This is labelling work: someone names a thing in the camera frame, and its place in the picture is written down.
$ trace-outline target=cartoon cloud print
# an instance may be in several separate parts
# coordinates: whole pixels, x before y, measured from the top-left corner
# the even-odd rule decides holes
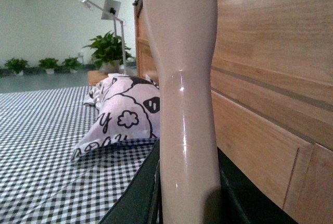
[[[130,129],[133,125],[139,124],[139,118],[136,112],[124,110],[121,116],[118,116],[118,126]]]

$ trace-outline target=bed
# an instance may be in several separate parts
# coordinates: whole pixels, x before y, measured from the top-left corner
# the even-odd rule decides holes
[[[164,1],[161,15],[178,13]],[[333,219],[332,1],[217,0],[209,93],[232,223]],[[145,11],[139,0],[138,75],[160,80]]]
[[[156,139],[128,140],[72,161],[96,121],[91,87],[0,94],[0,223],[98,223]]]

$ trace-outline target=green plant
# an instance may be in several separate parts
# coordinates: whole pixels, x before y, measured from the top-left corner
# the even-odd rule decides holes
[[[122,39],[120,36],[114,36],[113,33],[107,32],[104,36],[98,35],[89,41],[93,41],[92,44],[84,46],[95,49],[92,54],[92,61],[99,69],[102,64],[110,63],[114,65],[115,60],[122,60]],[[126,51],[126,58],[132,55]]]
[[[39,60],[39,66],[42,69],[54,69],[58,67],[57,61],[58,60],[55,58],[47,57],[45,59]]]
[[[21,70],[25,70],[26,67],[28,67],[28,61],[24,59],[18,59],[18,58],[12,58],[10,60],[7,60],[5,63],[5,67],[7,67],[9,70],[19,73]]]
[[[68,58],[63,61],[62,65],[65,69],[78,70],[79,68],[81,68],[81,63],[78,61],[77,57],[68,56]]]

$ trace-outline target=floor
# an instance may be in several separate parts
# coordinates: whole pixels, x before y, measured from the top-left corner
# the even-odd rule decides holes
[[[88,70],[78,73],[36,74],[32,76],[7,76],[0,78],[0,93],[58,89],[88,85]]]

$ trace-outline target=wood grain panel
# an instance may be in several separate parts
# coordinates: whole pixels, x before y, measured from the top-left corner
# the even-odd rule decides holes
[[[141,50],[148,56],[152,57],[152,53],[150,51],[150,47],[149,47],[149,43],[148,43],[148,40],[146,39],[143,39],[143,38],[138,38],[137,39],[140,47],[141,47]]]
[[[331,224],[332,207],[333,152],[315,145],[294,216],[302,224]]]
[[[292,91],[309,98],[333,104],[333,86],[330,84],[320,84],[302,78],[288,76],[283,73],[250,67],[232,61],[219,59],[218,57],[213,59],[212,65],[213,67],[225,69],[242,76],[250,77],[266,84],[285,89],[287,91]]]
[[[333,104],[333,0],[218,0],[213,66]]]
[[[307,136],[312,142],[333,149],[332,112],[213,69],[211,85],[224,95],[276,120],[296,135]]]
[[[138,25],[139,25],[138,37],[148,40],[146,24],[145,24],[145,20],[144,20],[144,16],[143,16],[144,10],[145,10],[145,8],[143,7],[140,11],[140,15],[138,18]]]
[[[142,52],[141,54],[141,67],[142,67],[142,77],[144,78],[149,75],[150,78],[154,80],[157,84],[159,84],[158,73],[156,70],[156,66],[154,60],[151,56],[148,56],[146,53]]]
[[[215,92],[212,98],[218,147],[282,208],[291,175],[306,167],[312,145]]]

